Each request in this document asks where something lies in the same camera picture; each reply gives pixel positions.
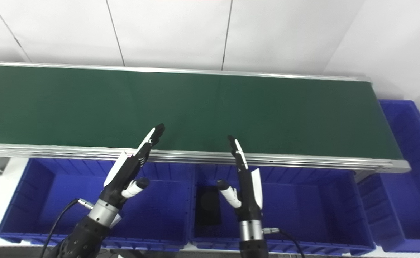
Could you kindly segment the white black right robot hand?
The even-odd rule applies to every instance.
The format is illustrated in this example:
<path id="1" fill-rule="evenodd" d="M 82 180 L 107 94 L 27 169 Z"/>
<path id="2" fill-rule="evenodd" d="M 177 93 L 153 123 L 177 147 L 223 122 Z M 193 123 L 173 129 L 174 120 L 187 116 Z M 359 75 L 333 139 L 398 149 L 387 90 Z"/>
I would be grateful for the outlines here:
<path id="1" fill-rule="evenodd" d="M 254 178 L 259 177 L 255 171 L 249 169 L 245 153 L 239 141 L 232 135 L 228 135 L 231 146 L 231 154 L 235 158 L 239 190 L 232 187 L 226 180 L 217 180 L 217 189 L 223 194 L 230 206 L 235 209 L 239 222 L 262 220 L 262 186 L 258 183 L 255 187 Z"/>

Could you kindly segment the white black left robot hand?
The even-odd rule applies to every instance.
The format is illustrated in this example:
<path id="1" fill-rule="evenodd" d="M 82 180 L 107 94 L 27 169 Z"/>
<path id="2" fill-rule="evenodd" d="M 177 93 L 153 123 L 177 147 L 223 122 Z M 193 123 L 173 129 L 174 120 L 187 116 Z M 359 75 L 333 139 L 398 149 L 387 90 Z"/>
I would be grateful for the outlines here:
<path id="1" fill-rule="evenodd" d="M 152 148 L 159 142 L 165 131 L 165 125 L 153 127 L 143 139 L 137 150 L 132 154 L 122 152 L 111 168 L 104 182 L 99 199 L 107 207 L 123 208 L 128 198 L 136 196 L 149 186 L 146 177 L 136 178 L 143 165 L 146 164 Z"/>

